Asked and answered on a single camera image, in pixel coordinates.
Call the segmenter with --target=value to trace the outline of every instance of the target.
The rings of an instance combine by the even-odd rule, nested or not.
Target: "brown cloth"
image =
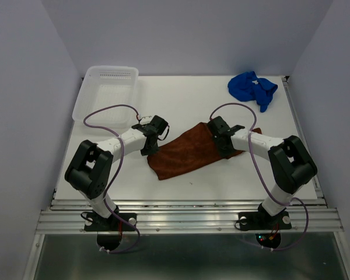
[[[260,128],[253,131],[262,134]],[[237,156],[242,152],[238,150],[226,159]],[[165,180],[191,172],[221,159],[223,158],[216,149],[207,124],[201,122],[175,140],[161,146],[158,153],[148,156],[148,165],[157,174],[159,180]]]

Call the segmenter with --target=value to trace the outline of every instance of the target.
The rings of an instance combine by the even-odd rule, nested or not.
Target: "robotic arm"
[[[124,155],[135,151],[141,151],[141,155],[151,155],[159,148],[158,136],[168,123],[158,117],[144,117],[139,124],[134,125],[123,133],[120,138],[124,143]],[[108,193],[104,193],[108,185],[111,165],[121,157],[121,144],[117,138],[92,143],[85,140],[80,143],[67,171],[65,180],[78,190],[92,206],[95,213],[104,219],[108,219],[111,212],[104,204],[104,195],[108,206],[115,212],[118,211],[115,203]]]
[[[208,123],[208,128],[222,157],[236,150],[250,151],[250,131],[241,125],[230,128],[222,117],[216,117]],[[258,212],[239,213],[245,220],[240,223],[240,230],[267,230],[276,224],[280,224],[281,229],[290,229],[290,222],[283,222],[283,218],[288,216],[284,212],[285,205],[317,174],[317,167],[302,141],[296,136],[282,139],[252,132],[251,147],[255,155],[271,163],[276,182],[271,195],[275,200],[269,196],[258,207]]]

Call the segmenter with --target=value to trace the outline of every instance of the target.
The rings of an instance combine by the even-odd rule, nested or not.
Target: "white plastic basket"
[[[132,105],[139,71],[124,66],[93,66],[87,70],[72,112],[74,121],[82,122],[90,113],[111,105]],[[127,127],[132,110],[126,107],[102,111],[88,123],[111,128]]]

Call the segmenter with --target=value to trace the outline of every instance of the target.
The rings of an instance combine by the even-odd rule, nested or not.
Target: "gray floor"
[[[282,245],[298,236],[284,235]],[[332,233],[308,233],[297,247],[274,253],[240,238],[144,236],[134,252],[107,255],[98,251],[95,236],[47,236],[35,279],[347,279]]]

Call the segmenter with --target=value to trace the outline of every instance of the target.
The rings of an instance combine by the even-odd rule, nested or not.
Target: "folded brown cloth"
[[[262,134],[260,128],[253,131]],[[234,154],[225,158],[229,159],[242,152],[242,150],[237,150]],[[221,159],[223,157],[219,155],[216,149],[207,124],[201,122],[175,140],[161,146],[158,153],[148,156],[148,165],[157,174],[159,180],[165,180],[191,172]]]

